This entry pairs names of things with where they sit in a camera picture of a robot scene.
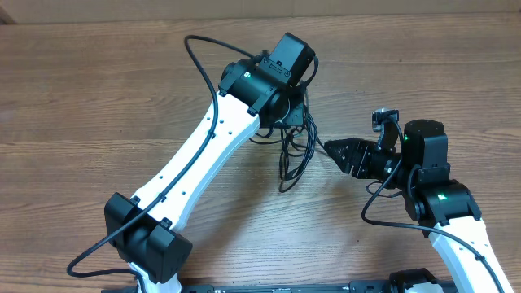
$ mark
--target black bracket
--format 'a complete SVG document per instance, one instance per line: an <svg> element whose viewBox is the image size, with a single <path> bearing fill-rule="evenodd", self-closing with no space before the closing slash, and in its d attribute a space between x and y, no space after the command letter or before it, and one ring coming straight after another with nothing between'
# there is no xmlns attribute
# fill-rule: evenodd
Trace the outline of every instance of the black bracket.
<svg viewBox="0 0 521 293"><path fill-rule="evenodd" d="M428 227L434 227L438 223L442 226L448 225L450 219L463 216L472 216L476 220L481 218L481 211L471 192L456 180L451 180L449 184L443 186L416 189L415 198L421 205L422 211L416 220L420 225ZM427 231L423 234L425 237L429 235Z"/></svg>
<svg viewBox="0 0 521 293"><path fill-rule="evenodd" d="M391 292L403 293L413 285L429 282L437 284L438 280L427 269L407 269L389 275Z"/></svg>
<svg viewBox="0 0 521 293"><path fill-rule="evenodd" d="M370 150L375 143L360 138L347 138L326 142L324 148L327 154L346 174L352 172L352 176L358 179L367 179L362 174L363 165L370 159Z"/></svg>
<svg viewBox="0 0 521 293"><path fill-rule="evenodd" d="M138 202L136 196L127 199L117 192L108 200L105 204L108 234L142 211ZM147 214L117 235L110 244L117 248L121 259L144 269L152 282L165 283L179 271L192 250L192 243L170 230L171 225L167 218L158 222Z"/></svg>
<svg viewBox="0 0 521 293"><path fill-rule="evenodd" d="M398 110L382 108L374 111L371 118L373 131L380 132L380 137L376 142L376 150L384 150L394 153L394 145L398 139L398 130L392 121L394 120L398 122L400 120Z"/></svg>
<svg viewBox="0 0 521 293"><path fill-rule="evenodd" d="M248 108L247 113L251 116L255 116L259 114L263 108L265 108L266 104L270 101L270 99L277 94L276 88L273 86L269 88L267 92L262 94L251 107Z"/></svg>

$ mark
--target wood grain surface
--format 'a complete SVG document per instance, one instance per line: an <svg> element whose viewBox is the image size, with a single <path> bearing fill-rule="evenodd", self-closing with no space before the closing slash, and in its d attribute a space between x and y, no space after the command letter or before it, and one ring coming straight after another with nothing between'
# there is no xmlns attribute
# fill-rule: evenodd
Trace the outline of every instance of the wood grain surface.
<svg viewBox="0 0 521 293"><path fill-rule="evenodd" d="M106 233L103 205L131 195L210 104L187 34L251 52L290 31L320 58L310 86L322 140L375 138L370 112L442 121L452 177L475 196L521 291L521 15L389 15L0 27L0 291L96 292L128 276L75 279L67 263ZM215 84L241 56L194 42ZM418 231L367 225L367 181L321 154L277 192L279 146L244 144L197 204L181 278L215 285L339 283L447 269ZM410 222L403 199L369 216ZM79 270L125 267L104 247Z"/></svg>
<svg viewBox="0 0 521 293"><path fill-rule="evenodd" d="M521 8L521 0L0 0L0 10L2 7L7 12L8 24L57 24L288 16L516 12Z"/></svg>

